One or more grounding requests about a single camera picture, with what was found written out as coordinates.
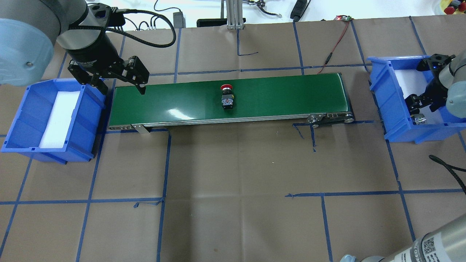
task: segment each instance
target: qr code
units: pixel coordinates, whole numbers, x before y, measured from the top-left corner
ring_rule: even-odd
[[[422,244],[424,248],[424,254],[435,252],[434,238],[430,238]]]

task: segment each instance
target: white foam insert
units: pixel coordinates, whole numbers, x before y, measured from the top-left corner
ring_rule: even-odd
[[[80,91],[59,91],[57,93],[39,148],[62,148],[65,145],[71,116],[78,102],[79,93]]]
[[[395,70],[398,84],[403,91],[403,98],[407,98],[410,94],[420,95],[425,92],[427,81],[424,78],[424,74],[415,69],[409,70]],[[443,124],[444,121],[440,112],[437,110],[431,112],[428,106],[421,108],[421,114],[424,114],[427,119],[427,124]]]

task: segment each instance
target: blue tape line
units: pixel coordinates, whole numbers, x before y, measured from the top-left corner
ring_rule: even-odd
[[[162,251],[162,228],[164,227],[164,215],[165,215],[165,201],[162,202],[160,211],[160,222],[158,225],[158,242],[157,242],[157,258],[156,261],[160,262],[160,252]]]
[[[123,202],[148,202],[163,201],[162,197],[143,197],[143,198],[116,198],[116,199],[92,199],[91,203],[123,203]]]
[[[215,73],[230,73],[240,71],[240,69],[232,69],[232,70],[214,70],[214,71],[197,71],[197,72],[182,72],[178,73],[178,75],[198,75],[198,74],[215,74]]]
[[[171,134],[168,133],[167,157],[165,160],[164,191],[162,193],[163,198],[167,196],[168,167],[170,165],[170,150],[171,150]],[[157,262],[160,262],[160,252],[162,251],[162,232],[163,232],[163,227],[164,227],[164,215],[165,215],[165,201],[162,202],[162,207],[160,211],[160,223],[158,225]]]
[[[123,55],[123,48],[124,48],[124,42],[126,40],[126,36],[123,36],[123,39],[121,40],[121,47],[120,47],[120,58]]]
[[[174,76],[175,73],[156,73],[156,74],[150,74],[149,76]]]
[[[322,193],[300,193],[300,194],[288,194],[285,197],[295,198],[295,197],[320,197],[323,196]]]
[[[178,43],[176,44],[175,76],[173,82],[176,83],[178,76],[179,46],[181,43],[181,28],[178,30]]]
[[[325,238],[327,239],[327,250],[329,252],[329,261],[333,262],[332,245],[330,243],[329,223],[327,221],[327,210],[325,209],[325,199],[321,195],[323,226],[325,228]]]
[[[139,207],[139,204],[146,204],[146,205],[152,205],[152,206],[158,206],[160,203],[162,203],[163,201],[165,201],[163,198],[160,198],[159,201],[157,202],[152,202],[151,203],[145,203],[145,202],[136,202],[136,204],[134,204],[133,208],[138,208]]]
[[[318,197],[318,196],[367,196],[367,195],[394,195],[399,191],[362,191],[362,192],[327,192],[327,193],[300,193],[288,194],[285,197]]]
[[[125,38],[123,38],[123,40],[122,40],[121,50],[123,50],[124,39]],[[117,81],[116,79],[113,80],[112,91],[110,93],[107,108],[111,108],[116,81]],[[109,120],[110,120],[110,110],[108,110],[108,113],[105,116],[105,121],[104,121],[104,125],[103,125],[104,128],[106,128],[108,126]],[[79,260],[81,258],[82,241],[84,240],[84,233],[86,231],[87,218],[88,218],[88,215],[89,215],[89,208],[90,208],[90,204],[91,204],[91,200],[92,200],[92,193],[94,191],[94,184],[96,183],[97,170],[99,168],[100,156],[102,155],[102,147],[103,147],[104,140],[105,140],[105,133],[102,134],[102,138],[100,140],[99,151],[98,151],[97,157],[96,157],[96,165],[94,167],[94,173],[92,174],[92,182],[91,182],[91,185],[90,185],[89,195],[88,195],[88,203],[86,205],[86,212],[84,213],[84,220],[82,222],[81,236],[79,237],[79,245],[78,245],[78,251],[77,251],[77,254],[76,254],[76,262],[79,262]]]
[[[419,46],[421,47],[422,53],[426,55],[427,53],[425,52],[424,46],[422,45],[421,38],[419,37],[418,31],[416,29],[416,25],[414,25],[414,21],[412,20],[412,17],[409,17],[409,20],[411,21],[412,29],[414,30],[414,34],[416,35],[416,39],[418,40]]]
[[[29,200],[29,201],[4,201],[0,205],[43,205],[43,204],[83,204],[83,203],[122,203],[122,202],[148,202],[163,201],[162,197],[150,198],[115,198],[115,199],[75,199],[75,200]]]
[[[426,194],[426,193],[463,193],[462,189],[423,189],[423,190],[404,190],[405,194]]]
[[[391,150],[390,142],[388,140],[385,140],[385,142],[387,144],[388,153],[390,155],[391,165],[393,166],[393,172],[395,173],[395,178],[397,180],[398,190],[399,190],[399,193],[400,193],[401,202],[403,204],[403,209],[404,209],[404,214],[406,216],[406,221],[408,222],[408,228],[409,228],[409,231],[410,231],[410,234],[411,234],[411,239],[414,242],[416,240],[416,236],[415,236],[414,230],[412,228],[411,218],[410,218],[410,215],[409,215],[408,206],[406,204],[406,199],[404,198],[403,188],[401,187],[401,182],[399,180],[398,170],[397,170],[397,166],[395,164],[395,159],[393,157],[393,152]]]
[[[299,130],[298,126],[297,126],[296,124],[293,124],[292,126],[293,126],[296,130],[298,130],[299,136],[300,136],[302,139],[304,139],[304,137],[302,136],[301,131]]]
[[[168,129],[166,128],[151,129],[150,133],[152,132],[168,132]]]
[[[372,64],[348,64],[348,65],[326,65],[325,67],[361,67]],[[323,66],[311,66],[311,68],[322,68]]]
[[[366,61],[364,60],[363,49],[361,48],[361,43],[359,42],[359,38],[357,36],[356,27],[354,26],[353,20],[351,20],[350,23],[351,23],[351,28],[353,28],[353,33],[354,33],[354,37],[356,38],[357,48],[359,49],[359,54],[361,55],[361,59],[363,61],[364,68],[366,69],[367,72],[369,72],[369,70],[367,69],[367,66],[366,66]]]
[[[466,143],[465,143],[465,140],[464,140],[463,135],[461,134],[461,132],[458,132],[458,136],[459,136],[459,140],[461,141],[461,144],[463,145],[463,149],[466,152]]]
[[[274,71],[274,70],[293,70],[293,69],[301,69],[303,70],[304,68],[311,68],[309,67],[300,67],[300,66],[295,66],[295,67],[277,67],[277,68],[254,68],[254,69],[240,69],[241,72],[254,72],[254,71]]]
[[[325,196],[372,196],[372,195],[394,195],[399,191],[366,191],[366,192],[333,192],[324,193]]]
[[[309,127],[311,128],[312,150],[313,150],[313,152],[316,152],[315,151],[314,127],[312,127],[311,125],[309,125]]]
[[[295,22],[293,22],[293,30],[295,31],[296,45],[298,47],[298,55],[299,55],[299,64],[301,65],[301,75],[303,76],[304,68],[303,68],[303,63],[302,63],[301,45],[299,44],[298,30],[296,29]]]
[[[254,53],[244,54],[244,55],[254,55],[257,53],[258,52],[254,52]],[[239,29],[236,30],[236,54],[238,56],[244,56],[244,55],[240,55],[240,30]]]
[[[62,75],[63,66],[65,66],[65,61],[66,61],[67,56],[68,56],[68,53],[65,52],[65,55],[63,56],[62,65],[60,66],[60,70],[58,70],[57,78],[60,78],[60,76]]]
[[[309,123],[294,123],[293,126],[304,126],[304,125],[311,125]]]
[[[21,194],[23,193],[24,185],[26,183],[27,175],[29,174],[29,169],[31,168],[31,164],[32,164],[32,158],[29,158],[26,171],[24,172],[24,178],[23,178],[23,181],[21,182],[21,187],[18,192],[18,196],[16,197],[16,202],[20,201],[21,199]],[[3,241],[0,246],[0,257],[3,253],[3,249],[5,248],[5,244],[7,243],[8,234],[10,233],[11,225],[13,224],[13,219],[14,219],[14,215],[16,214],[17,208],[18,208],[18,204],[15,204],[13,207],[13,211],[11,212],[10,221],[8,222],[7,230],[5,232],[5,235],[3,236]]]

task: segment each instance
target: power adapter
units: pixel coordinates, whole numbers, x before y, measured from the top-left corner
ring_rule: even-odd
[[[183,12],[173,13],[173,27],[174,28],[186,28],[186,20],[183,16]]]
[[[306,8],[309,4],[308,0],[297,0],[295,7],[291,11],[290,18],[293,19],[293,22],[299,21],[301,19],[302,15],[304,14],[304,11],[306,11]]]

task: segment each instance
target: small part in bin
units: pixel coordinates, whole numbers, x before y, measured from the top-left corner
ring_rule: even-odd
[[[413,124],[427,124],[424,114],[414,114],[411,118],[414,120]]]
[[[234,95],[232,92],[233,86],[230,84],[224,84],[220,87],[222,89],[222,107],[223,109],[232,109]]]

